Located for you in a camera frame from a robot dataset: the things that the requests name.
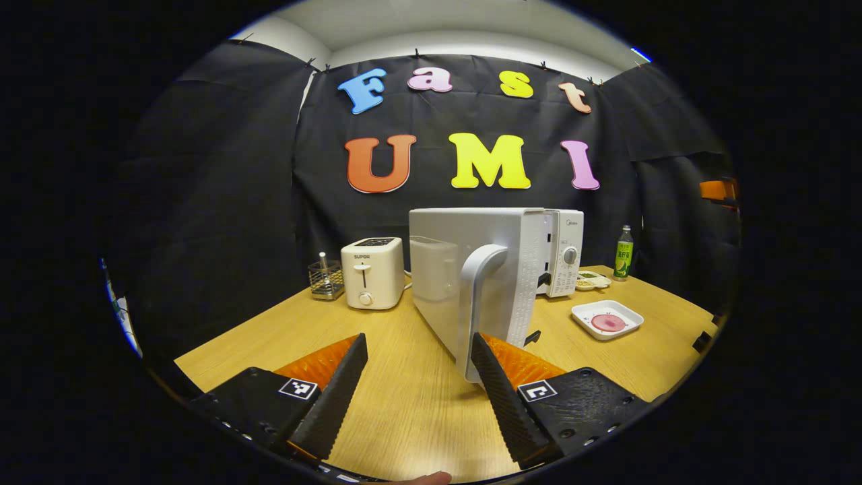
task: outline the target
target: orange object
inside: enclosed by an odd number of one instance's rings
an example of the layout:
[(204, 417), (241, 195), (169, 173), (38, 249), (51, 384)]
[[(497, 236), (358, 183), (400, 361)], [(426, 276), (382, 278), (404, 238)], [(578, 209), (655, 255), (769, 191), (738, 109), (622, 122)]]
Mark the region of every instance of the orange object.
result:
[(329, 384), (333, 374), (335, 374), (335, 370), (338, 368), (338, 364), (341, 363), (341, 359), (347, 354), (350, 346), (353, 345), (353, 341), (358, 336), (359, 334), (345, 338), (312, 352), (276, 370), (275, 373), (284, 377), (315, 382), (322, 391)]
[(724, 202), (726, 200), (736, 200), (739, 187), (736, 185), (735, 179), (730, 180), (710, 180), (701, 182), (701, 198), (714, 200), (715, 202)]
[(494, 353), (494, 357), (500, 362), (500, 367), (503, 368), (503, 372), (509, 378), (512, 389), (515, 391), (522, 384), (565, 374), (563, 369), (530, 354), (526, 350), (518, 349), (511, 343), (485, 335), (482, 332), (479, 332), (479, 335), (482, 336), (491, 352)]
[(372, 173), (372, 150), (380, 144), (377, 138), (357, 138), (347, 148), (347, 182), (364, 193), (392, 192), (404, 185), (410, 176), (410, 145), (413, 135), (394, 135), (386, 139), (392, 145), (392, 172), (385, 177)]

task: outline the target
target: microwave handle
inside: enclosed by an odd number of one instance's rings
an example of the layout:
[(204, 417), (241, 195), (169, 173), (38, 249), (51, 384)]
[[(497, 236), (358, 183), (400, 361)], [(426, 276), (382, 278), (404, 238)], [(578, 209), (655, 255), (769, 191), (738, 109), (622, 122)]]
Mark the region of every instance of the microwave handle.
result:
[(458, 311), (459, 352), (457, 364), (464, 370), (468, 382), (481, 382), (470, 360), (473, 333), (479, 330), (479, 310), (482, 307), (482, 285), (485, 276), (500, 268), (509, 249), (498, 244), (485, 244), (473, 251), (461, 268), (461, 288)]

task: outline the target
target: pink letter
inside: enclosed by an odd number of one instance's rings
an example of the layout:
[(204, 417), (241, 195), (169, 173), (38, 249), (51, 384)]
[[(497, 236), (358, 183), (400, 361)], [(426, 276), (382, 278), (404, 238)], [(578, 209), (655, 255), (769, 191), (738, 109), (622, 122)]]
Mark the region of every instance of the pink letter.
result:
[(587, 160), (587, 144), (584, 142), (575, 142), (566, 140), (560, 145), (569, 152), (569, 158), (572, 159), (572, 171), (575, 173), (575, 178), (572, 179), (572, 186), (576, 189), (596, 190), (598, 180), (592, 176), (590, 161)]
[(449, 84), (449, 71), (439, 67), (420, 67), (413, 71), (416, 74), (407, 81), (407, 85), (413, 89), (425, 91), (428, 89), (437, 92), (449, 92), (452, 85)]

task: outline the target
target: green bottle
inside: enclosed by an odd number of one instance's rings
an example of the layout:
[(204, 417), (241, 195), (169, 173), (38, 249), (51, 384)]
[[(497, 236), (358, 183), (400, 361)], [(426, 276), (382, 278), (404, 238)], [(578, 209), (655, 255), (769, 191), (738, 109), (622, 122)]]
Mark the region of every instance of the green bottle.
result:
[(628, 270), (632, 266), (632, 252), (634, 251), (634, 239), (632, 228), (628, 225), (622, 226), (622, 236), (616, 242), (616, 259), (614, 261), (614, 280), (625, 281), (628, 278)]

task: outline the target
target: white ceiling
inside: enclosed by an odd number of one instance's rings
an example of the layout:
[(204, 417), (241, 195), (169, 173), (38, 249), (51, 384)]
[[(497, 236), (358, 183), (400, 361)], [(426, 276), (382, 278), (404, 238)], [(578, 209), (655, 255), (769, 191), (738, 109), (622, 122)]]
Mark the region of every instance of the white ceiling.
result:
[(429, 30), (478, 30), (556, 44), (623, 71), (644, 60), (608, 31), (541, 0), (305, 0), (273, 13), (335, 52)]

